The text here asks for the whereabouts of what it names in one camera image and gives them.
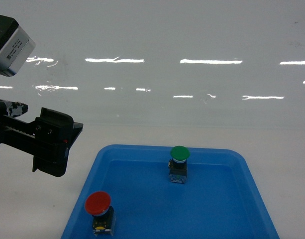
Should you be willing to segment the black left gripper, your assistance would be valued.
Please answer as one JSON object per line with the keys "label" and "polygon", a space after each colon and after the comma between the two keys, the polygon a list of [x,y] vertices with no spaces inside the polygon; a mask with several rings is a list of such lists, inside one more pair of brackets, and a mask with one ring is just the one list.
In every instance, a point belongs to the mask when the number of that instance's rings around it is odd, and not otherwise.
{"label": "black left gripper", "polygon": [[21,102],[0,100],[0,144],[21,151],[36,151],[37,141],[41,148],[33,155],[32,171],[40,170],[55,177],[65,174],[69,151],[83,130],[83,124],[70,115],[42,108],[34,123],[16,119],[28,112],[28,105]]}

